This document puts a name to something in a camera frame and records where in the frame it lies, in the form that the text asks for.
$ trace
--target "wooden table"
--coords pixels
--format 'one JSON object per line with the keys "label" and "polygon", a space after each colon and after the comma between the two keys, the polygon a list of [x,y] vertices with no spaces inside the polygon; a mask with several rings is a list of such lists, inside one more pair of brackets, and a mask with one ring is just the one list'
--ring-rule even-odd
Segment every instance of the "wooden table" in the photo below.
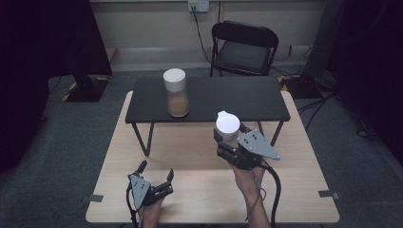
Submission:
{"label": "wooden table", "polygon": [[[281,129],[275,148],[280,161],[268,160],[277,171],[282,185],[277,222],[337,222],[333,198],[322,198],[328,190],[309,139],[305,133],[291,95],[281,92],[291,120]],[[102,202],[90,203],[89,222],[131,222],[125,202],[127,174],[133,173],[143,160],[146,180],[158,185],[166,181],[169,169],[175,171],[174,193],[163,201],[161,223],[243,223],[246,218],[244,199],[228,163],[216,154],[214,123],[156,123],[153,152],[146,157],[133,128],[125,123],[131,98],[125,99],[94,195]],[[256,123],[245,123],[257,128]],[[278,123],[263,122],[265,137],[271,139]],[[149,123],[138,124],[145,139]],[[262,187],[267,192],[264,205],[270,218],[276,185],[266,172]]]}

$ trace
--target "wall outlet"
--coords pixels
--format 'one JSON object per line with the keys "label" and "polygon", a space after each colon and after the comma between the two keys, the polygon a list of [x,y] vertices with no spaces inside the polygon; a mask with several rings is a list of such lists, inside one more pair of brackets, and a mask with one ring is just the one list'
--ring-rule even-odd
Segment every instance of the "wall outlet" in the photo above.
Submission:
{"label": "wall outlet", "polygon": [[192,12],[193,9],[197,12],[207,12],[210,10],[210,1],[208,0],[188,0],[187,10]]}

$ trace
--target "white lid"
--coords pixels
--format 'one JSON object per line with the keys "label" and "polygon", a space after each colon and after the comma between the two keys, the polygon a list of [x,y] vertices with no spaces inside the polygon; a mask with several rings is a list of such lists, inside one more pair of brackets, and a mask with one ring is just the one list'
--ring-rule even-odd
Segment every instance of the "white lid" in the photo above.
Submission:
{"label": "white lid", "polygon": [[186,88],[185,73],[182,69],[171,68],[163,74],[163,82],[168,91],[179,92]]}
{"label": "white lid", "polygon": [[240,119],[233,114],[221,111],[216,120],[216,127],[224,134],[232,134],[240,129]]}

